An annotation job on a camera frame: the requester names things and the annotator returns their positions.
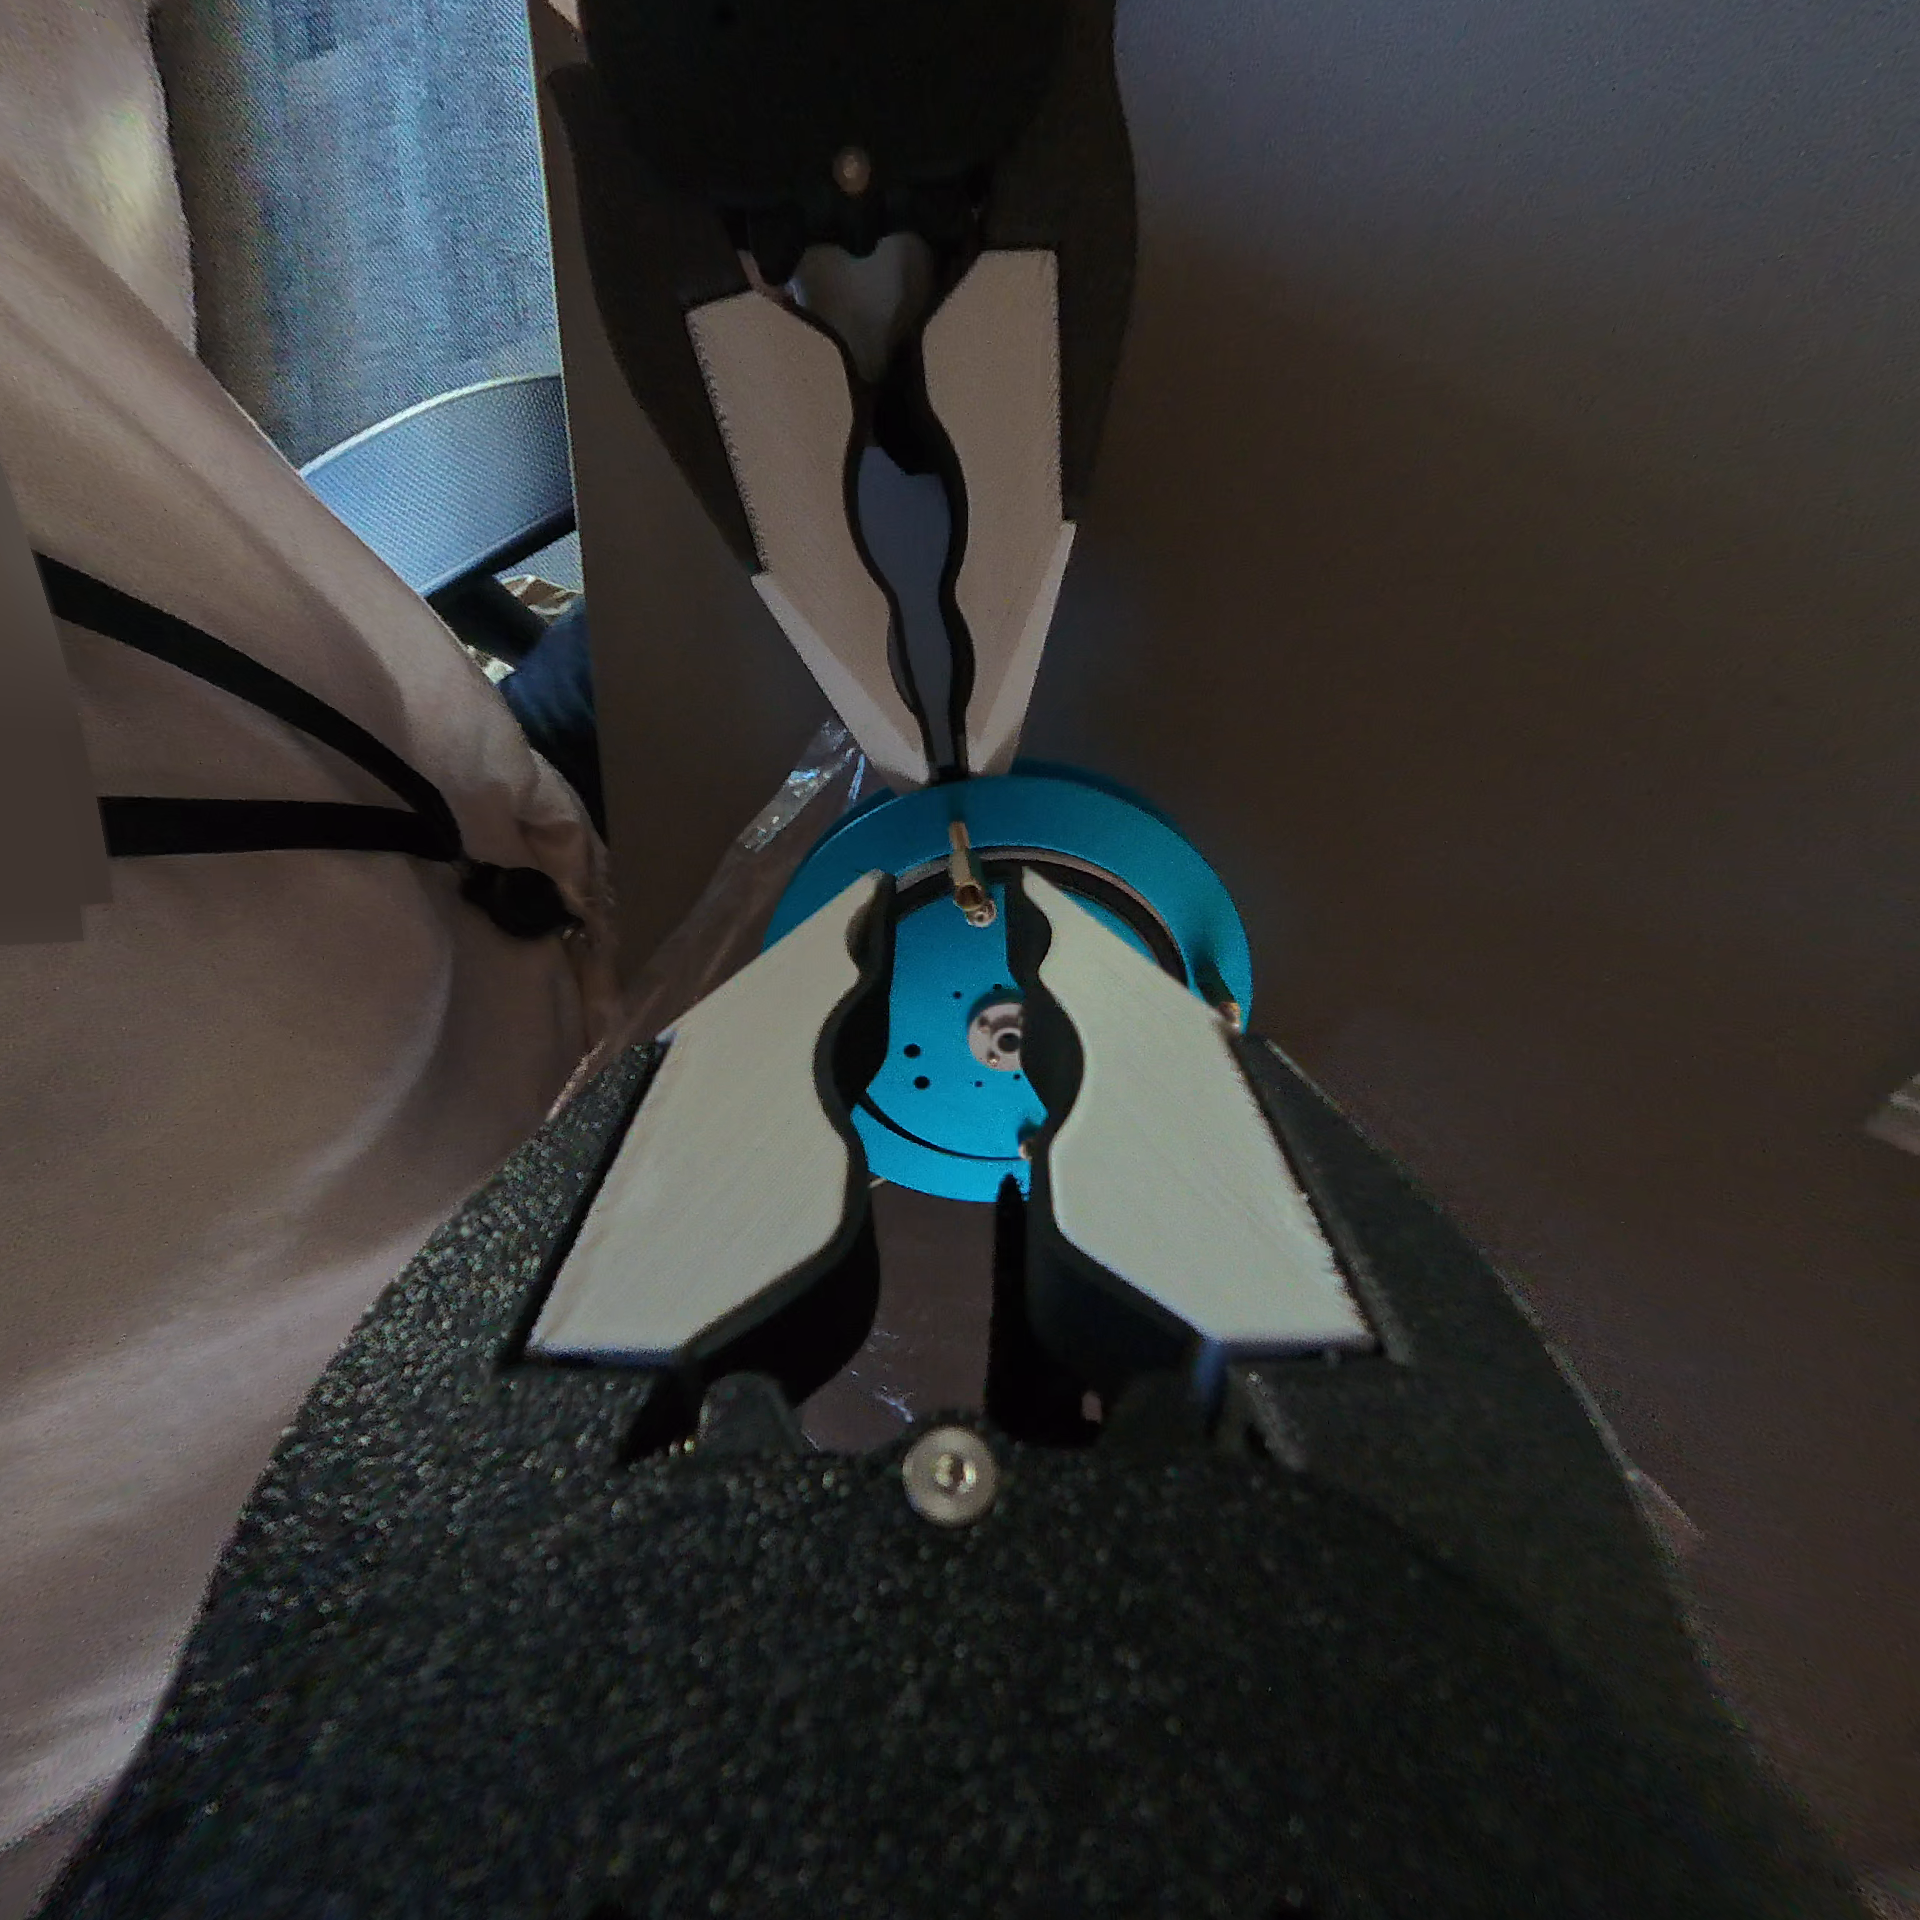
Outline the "dark blue cloth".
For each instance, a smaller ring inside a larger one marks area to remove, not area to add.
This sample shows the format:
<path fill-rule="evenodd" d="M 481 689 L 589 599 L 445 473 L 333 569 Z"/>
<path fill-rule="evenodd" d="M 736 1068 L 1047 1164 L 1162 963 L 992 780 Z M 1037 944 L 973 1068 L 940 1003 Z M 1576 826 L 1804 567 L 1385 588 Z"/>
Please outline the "dark blue cloth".
<path fill-rule="evenodd" d="M 593 648 L 586 599 L 555 617 L 499 683 L 530 746 L 567 780 L 607 831 L 604 768 L 593 697 Z"/>

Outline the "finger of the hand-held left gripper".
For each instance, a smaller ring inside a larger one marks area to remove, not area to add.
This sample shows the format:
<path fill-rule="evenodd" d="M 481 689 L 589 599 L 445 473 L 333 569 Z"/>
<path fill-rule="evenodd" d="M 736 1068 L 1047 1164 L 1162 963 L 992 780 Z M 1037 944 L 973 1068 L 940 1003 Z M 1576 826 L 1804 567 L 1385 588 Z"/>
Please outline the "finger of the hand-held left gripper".
<path fill-rule="evenodd" d="M 963 746 L 971 774 L 999 775 L 1017 754 L 1075 537 L 1056 255 L 977 256 L 927 322 L 922 359 L 968 507 L 953 582 L 973 658 Z"/>
<path fill-rule="evenodd" d="M 931 780 L 895 673 L 895 602 L 852 527 L 857 409 L 828 327 L 738 294 L 685 315 L 754 543 L 753 583 L 881 777 Z"/>

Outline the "person's beige shirt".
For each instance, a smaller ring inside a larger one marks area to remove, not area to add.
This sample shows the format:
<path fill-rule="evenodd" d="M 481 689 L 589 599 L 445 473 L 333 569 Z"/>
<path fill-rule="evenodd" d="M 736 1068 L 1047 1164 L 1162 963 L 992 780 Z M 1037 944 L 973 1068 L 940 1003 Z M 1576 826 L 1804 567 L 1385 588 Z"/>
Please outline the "person's beige shirt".
<path fill-rule="evenodd" d="M 274 850 L 116 859 L 80 939 L 4 950 L 4 1915 L 148 1731 L 321 1367 L 613 988 L 584 806 L 199 359 L 151 12 L 4 4 L 24 531 L 363 724 L 584 926 L 520 942 L 440 864 Z"/>

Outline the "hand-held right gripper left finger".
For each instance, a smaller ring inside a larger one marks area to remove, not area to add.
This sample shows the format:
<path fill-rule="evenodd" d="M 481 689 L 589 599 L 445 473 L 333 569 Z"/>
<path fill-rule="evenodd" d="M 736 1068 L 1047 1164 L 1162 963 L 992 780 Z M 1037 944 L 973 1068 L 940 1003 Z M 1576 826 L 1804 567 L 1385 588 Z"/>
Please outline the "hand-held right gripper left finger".
<path fill-rule="evenodd" d="M 857 1142 L 832 1044 L 882 998 L 895 880 L 861 873 L 664 1036 L 528 1353 L 701 1362 L 851 1249 Z"/>

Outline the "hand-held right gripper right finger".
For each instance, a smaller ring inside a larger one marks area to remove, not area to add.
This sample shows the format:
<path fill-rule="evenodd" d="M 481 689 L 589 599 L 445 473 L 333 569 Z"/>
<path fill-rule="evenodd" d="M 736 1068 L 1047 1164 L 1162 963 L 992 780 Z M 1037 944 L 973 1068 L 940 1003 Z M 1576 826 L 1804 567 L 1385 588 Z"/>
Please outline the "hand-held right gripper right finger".
<path fill-rule="evenodd" d="M 1037 928 L 1024 1073 L 1063 1039 L 1073 1090 L 1035 1190 L 1073 1257 L 1212 1353 L 1368 1353 L 1375 1329 L 1202 1000 L 1037 873 L 1008 928 Z"/>

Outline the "black mesh office chair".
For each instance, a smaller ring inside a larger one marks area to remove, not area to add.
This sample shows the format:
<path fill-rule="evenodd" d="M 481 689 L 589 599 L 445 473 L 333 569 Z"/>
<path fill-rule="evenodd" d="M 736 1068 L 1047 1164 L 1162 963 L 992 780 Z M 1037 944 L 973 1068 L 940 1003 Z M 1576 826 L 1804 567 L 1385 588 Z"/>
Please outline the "black mesh office chair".
<path fill-rule="evenodd" d="M 481 657 L 514 667 L 544 622 L 499 578 L 579 528 L 561 372 L 423 400 L 303 480 Z"/>

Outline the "clear plastic bag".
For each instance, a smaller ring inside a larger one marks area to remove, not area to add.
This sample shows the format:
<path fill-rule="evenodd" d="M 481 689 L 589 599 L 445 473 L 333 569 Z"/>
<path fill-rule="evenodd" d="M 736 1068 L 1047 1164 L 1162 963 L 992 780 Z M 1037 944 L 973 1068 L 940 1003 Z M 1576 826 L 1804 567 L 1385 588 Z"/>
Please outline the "clear plastic bag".
<path fill-rule="evenodd" d="M 757 858 L 768 850 L 809 848 L 861 803 L 869 771 L 869 760 L 847 724 L 832 719 L 820 723 L 776 796 L 736 839 L 736 852 Z"/>

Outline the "grey desk with wooden edge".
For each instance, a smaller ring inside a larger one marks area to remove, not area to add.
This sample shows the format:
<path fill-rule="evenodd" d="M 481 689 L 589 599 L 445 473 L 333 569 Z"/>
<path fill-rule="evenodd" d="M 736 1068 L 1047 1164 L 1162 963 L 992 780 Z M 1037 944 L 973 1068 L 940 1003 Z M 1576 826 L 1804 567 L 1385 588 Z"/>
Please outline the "grey desk with wooden edge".
<path fill-rule="evenodd" d="M 1916 4 L 1121 4 L 1037 750 L 1704 1521 L 1916 1495 Z"/>

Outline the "blue round metal turntable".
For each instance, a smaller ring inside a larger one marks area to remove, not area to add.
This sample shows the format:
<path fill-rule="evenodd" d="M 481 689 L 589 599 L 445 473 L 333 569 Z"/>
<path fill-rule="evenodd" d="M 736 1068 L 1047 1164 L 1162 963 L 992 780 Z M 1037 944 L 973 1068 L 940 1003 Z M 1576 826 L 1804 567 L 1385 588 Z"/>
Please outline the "blue round metal turntable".
<path fill-rule="evenodd" d="M 963 824 L 992 906 L 1032 870 L 1205 1000 L 1252 1003 L 1239 910 L 1202 856 L 1128 790 L 1047 761 L 1011 775 L 876 796 L 828 831 L 786 886 L 768 944 L 861 873 L 897 880 L 887 1055 L 851 1103 L 871 1178 L 989 1204 L 1026 1187 L 1023 1137 L 1045 1119 L 1017 1052 L 1023 991 L 1005 926 L 953 903 L 951 820 Z"/>

